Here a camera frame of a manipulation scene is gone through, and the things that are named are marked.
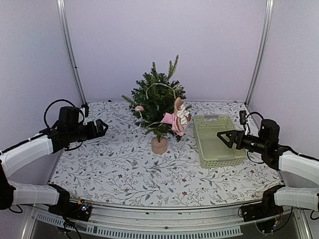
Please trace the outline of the small pink cupcake ornament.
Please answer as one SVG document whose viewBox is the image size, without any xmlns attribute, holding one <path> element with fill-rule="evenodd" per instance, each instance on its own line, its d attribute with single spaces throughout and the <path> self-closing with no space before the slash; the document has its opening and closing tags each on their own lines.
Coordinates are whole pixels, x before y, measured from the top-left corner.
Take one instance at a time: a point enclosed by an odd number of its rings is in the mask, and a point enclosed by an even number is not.
<svg viewBox="0 0 319 239">
<path fill-rule="evenodd" d="M 144 111 L 144 108 L 142 106 L 136 106 L 135 110 L 139 111 L 139 112 L 142 112 L 142 111 Z"/>
</svg>

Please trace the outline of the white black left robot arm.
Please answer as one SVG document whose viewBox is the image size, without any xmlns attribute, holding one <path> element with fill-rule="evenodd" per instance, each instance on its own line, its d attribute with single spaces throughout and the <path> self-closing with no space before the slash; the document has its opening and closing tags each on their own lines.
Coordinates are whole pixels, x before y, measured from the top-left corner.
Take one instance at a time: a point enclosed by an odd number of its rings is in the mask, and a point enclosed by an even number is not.
<svg viewBox="0 0 319 239">
<path fill-rule="evenodd" d="M 46 205 L 52 214 L 87 221 L 90 204 L 73 202 L 68 190 L 56 184 L 33 184 L 18 173 L 31 169 L 40 159 L 78 149 L 87 140 L 103 137 L 108 125 L 101 119 L 88 120 L 89 107 L 62 107 L 57 121 L 46 124 L 35 136 L 0 152 L 0 208 Z"/>
</svg>

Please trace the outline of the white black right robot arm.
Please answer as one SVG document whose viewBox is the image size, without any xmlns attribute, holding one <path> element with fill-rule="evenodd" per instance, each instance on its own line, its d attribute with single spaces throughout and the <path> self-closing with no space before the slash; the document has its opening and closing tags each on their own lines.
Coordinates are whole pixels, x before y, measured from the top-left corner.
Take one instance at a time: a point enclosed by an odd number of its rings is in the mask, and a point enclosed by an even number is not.
<svg viewBox="0 0 319 239">
<path fill-rule="evenodd" d="M 269 168 L 280 172 L 284 183 L 263 193 L 258 213 L 268 217 L 277 206 L 290 206 L 319 210 L 319 161 L 297 153 L 289 146 L 279 144 L 279 125 L 271 119 L 261 120 L 257 136 L 244 131 L 229 130 L 217 133 L 217 137 L 231 148 L 258 153 Z"/>
</svg>

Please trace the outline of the clear battery box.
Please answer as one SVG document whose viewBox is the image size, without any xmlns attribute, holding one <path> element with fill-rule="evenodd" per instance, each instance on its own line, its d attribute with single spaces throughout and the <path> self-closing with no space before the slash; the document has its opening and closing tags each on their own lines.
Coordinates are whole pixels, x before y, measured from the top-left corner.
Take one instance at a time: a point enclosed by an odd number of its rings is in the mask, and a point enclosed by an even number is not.
<svg viewBox="0 0 319 239">
<path fill-rule="evenodd" d="M 179 143 L 179 150 L 183 151 L 184 146 L 185 146 L 185 141 L 186 139 L 184 137 L 181 138 L 180 143 Z"/>
</svg>

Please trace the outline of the pale green perforated basket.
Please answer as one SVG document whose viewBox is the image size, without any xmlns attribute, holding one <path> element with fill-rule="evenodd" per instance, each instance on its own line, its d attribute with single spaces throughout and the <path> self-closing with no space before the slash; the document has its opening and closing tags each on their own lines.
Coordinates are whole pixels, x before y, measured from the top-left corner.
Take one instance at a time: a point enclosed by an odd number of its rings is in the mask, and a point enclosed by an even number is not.
<svg viewBox="0 0 319 239">
<path fill-rule="evenodd" d="M 202 168 L 236 166 L 246 157 L 246 151 L 228 148 L 217 136 L 219 132 L 234 130 L 229 115 L 195 116 L 194 136 Z"/>
</svg>

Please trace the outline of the small green christmas tree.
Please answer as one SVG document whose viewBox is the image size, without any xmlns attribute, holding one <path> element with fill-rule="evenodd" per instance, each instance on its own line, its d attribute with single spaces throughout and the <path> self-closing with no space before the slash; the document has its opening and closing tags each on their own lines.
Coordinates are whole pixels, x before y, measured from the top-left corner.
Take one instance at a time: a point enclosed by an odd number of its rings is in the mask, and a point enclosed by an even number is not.
<svg viewBox="0 0 319 239">
<path fill-rule="evenodd" d="M 167 151 L 168 134 L 181 140 L 192 118 L 190 106 L 184 102 L 184 87 L 178 80 L 171 80 L 178 60 L 179 56 L 176 56 L 174 61 L 169 61 L 166 74 L 159 73 L 153 62 L 150 72 L 145 72 L 143 79 L 136 81 L 137 87 L 131 90 L 131 96 L 122 95 L 137 119 L 136 125 L 145 129 L 145 134 L 155 135 L 151 140 L 152 152 L 155 154 Z"/>
</svg>

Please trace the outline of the pink bow ornaments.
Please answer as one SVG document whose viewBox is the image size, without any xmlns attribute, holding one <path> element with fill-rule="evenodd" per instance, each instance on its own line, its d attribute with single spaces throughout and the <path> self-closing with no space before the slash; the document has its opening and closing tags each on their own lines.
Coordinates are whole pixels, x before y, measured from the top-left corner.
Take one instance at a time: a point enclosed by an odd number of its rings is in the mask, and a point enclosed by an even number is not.
<svg viewBox="0 0 319 239">
<path fill-rule="evenodd" d="M 160 123 L 171 125 L 171 129 L 179 136 L 183 136 L 188 123 L 191 121 L 191 114 L 180 97 L 174 102 L 174 113 L 165 113 Z"/>
</svg>

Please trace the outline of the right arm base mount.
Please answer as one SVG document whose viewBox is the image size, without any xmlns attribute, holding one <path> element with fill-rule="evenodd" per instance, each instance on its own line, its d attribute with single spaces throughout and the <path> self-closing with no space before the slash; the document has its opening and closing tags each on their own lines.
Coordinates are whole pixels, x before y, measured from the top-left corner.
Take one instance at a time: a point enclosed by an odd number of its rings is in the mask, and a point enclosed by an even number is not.
<svg viewBox="0 0 319 239">
<path fill-rule="evenodd" d="M 293 209 L 294 207 L 291 207 L 288 218 L 283 224 L 283 206 L 270 205 L 262 202 L 242 204 L 237 211 L 237 216 L 242 218 L 244 222 L 255 221 L 257 230 L 264 235 L 268 235 L 280 231 L 288 224 Z"/>
</svg>

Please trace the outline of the clear wire fairy lights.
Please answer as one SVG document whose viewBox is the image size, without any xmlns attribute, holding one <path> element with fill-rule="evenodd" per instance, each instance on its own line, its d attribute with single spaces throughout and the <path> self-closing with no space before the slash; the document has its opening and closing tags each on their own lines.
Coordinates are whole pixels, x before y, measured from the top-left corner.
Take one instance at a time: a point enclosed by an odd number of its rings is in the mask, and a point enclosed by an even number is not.
<svg viewBox="0 0 319 239">
<path fill-rule="evenodd" d="M 137 87 L 131 90 L 132 97 L 127 99 L 133 115 L 138 119 L 137 125 L 147 130 L 155 130 L 159 133 L 169 131 L 169 127 L 160 123 L 165 113 L 174 112 L 174 102 L 178 97 L 174 90 L 179 82 L 147 82 L 137 81 Z M 142 106 L 144 111 L 135 110 L 136 106 Z"/>
</svg>

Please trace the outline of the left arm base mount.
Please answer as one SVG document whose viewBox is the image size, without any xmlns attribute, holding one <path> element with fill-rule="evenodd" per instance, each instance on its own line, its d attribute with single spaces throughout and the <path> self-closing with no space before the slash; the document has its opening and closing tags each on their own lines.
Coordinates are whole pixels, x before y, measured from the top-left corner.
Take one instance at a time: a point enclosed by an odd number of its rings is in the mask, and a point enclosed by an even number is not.
<svg viewBox="0 0 319 239">
<path fill-rule="evenodd" d="M 68 219 L 88 222 L 92 212 L 92 204 L 85 200 L 71 202 L 64 197 L 58 200 L 56 205 L 51 205 L 48 212 Z"/>
</svg>

